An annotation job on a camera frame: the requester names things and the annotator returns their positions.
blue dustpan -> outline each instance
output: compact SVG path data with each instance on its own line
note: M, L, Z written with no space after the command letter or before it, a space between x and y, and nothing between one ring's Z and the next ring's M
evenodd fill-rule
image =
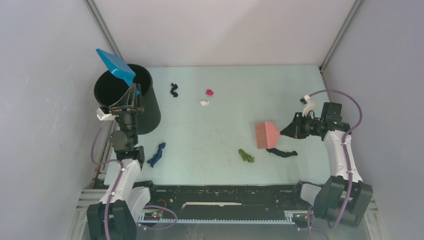
M96 52L112 75L124 80L128 87L133 84L136 73L124 62L122 58L103 51L100 48L97 48Z

green toy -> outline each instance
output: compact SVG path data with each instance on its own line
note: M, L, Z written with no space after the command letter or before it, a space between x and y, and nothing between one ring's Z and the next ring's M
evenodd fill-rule
M248 162L248 163L254 163L255 162L255 158L252 157L251 155L247 154L243 149L239 149L238 154L240 154L241 158L245 162Z

light blue table surface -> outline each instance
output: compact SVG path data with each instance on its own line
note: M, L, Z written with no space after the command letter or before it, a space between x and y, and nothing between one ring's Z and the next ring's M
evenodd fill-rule
M161 111L151 133L139 135L146 161L166 143L163 156L151 168L145 163L137 181L157 185L270 185L299 180L325 183L330 176L326 148L318 136L291 139L281 136L277 149L297 151L281 158L256 146L255 123L272 121L282 130L303 106L299 99L324 89L316 65L198 66L148 68ZM170 94L178 84L178 97ZM207 89L213 96L205 94ZM201 100L209 100L202 106ZM325 93L313 97L321 115ZM238 150L254 157L242 161ZM104 183L117 172L108 166Z

white wall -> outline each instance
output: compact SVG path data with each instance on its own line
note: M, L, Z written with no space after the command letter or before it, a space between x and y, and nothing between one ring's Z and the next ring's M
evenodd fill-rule
M93 176L96 48L108 50L82 0L1 5L1 239L66 237Z
M354 0L96 0L127 62L320 65Z
M391 239L423 239L424 1L364 1L325 72L352 94L363 122L352 134L356 166L371 184ZM343 104L343 118L358 120Z

black cylindrical container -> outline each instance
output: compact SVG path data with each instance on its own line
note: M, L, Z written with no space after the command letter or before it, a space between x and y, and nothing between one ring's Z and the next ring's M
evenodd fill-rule
M140 84L143 95L144 113L137 115L137 133L148 134L161 121L161 111L153 91L153 81L150 72L136 64L128 64L135 72L133 83ZM103 73L94 85L94 97L102 107L116 103L128 90L124 80L112 75L109 71Z

